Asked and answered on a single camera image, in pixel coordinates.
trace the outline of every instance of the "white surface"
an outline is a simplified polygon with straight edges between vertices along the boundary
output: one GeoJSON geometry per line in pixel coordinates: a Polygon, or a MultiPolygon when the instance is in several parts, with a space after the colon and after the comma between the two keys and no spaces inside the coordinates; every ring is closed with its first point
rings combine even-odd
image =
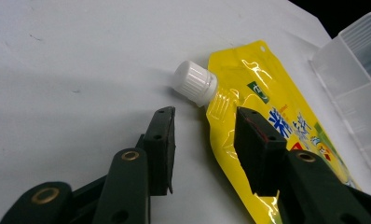
{"type": "Polygon", "coordinates": [[[286,0],[0,0],[0,219],[31,187],[78,189],[133,147],[154,111],[176,107],[173,195],[152,223],[250,223],[209,147],[203,114],[172,90],[184,60],[263,39],[305,94],[365,191],[371,173],[308,60],[330,38],[286,0]]]}

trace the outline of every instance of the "ribbed cap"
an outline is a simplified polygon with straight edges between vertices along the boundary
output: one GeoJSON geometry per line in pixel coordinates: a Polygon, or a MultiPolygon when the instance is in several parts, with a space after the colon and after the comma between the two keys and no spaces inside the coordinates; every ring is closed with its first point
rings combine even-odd
{"type": "Polygon", "coordinates": [[[185,61],[174,72],[173,88],[195,102],[207,105],[217,89],[217,78],[196,63],[185,61]]]}

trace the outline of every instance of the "yellow pouch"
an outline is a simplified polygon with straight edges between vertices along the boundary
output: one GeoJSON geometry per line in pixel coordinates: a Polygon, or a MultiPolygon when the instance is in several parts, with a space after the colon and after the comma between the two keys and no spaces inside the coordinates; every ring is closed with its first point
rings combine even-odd
{"type": "Polygon", "coordinates": [[[277,198],[252,194],[240,166],[233,146],[238,106],[258,111],[287,140],[288,150],[305,149],[320,155],[342,183],[358,188],[302,94],[264,41],[212,53],[206,71],[211,76],[199,76],[203,71],[191,70],[174,88],[198,105],[209,102],[206,117],[214,156],[256,223],[282,221],[277,198]],[[183,85],[187,81],[191,87],[183,85]]]}

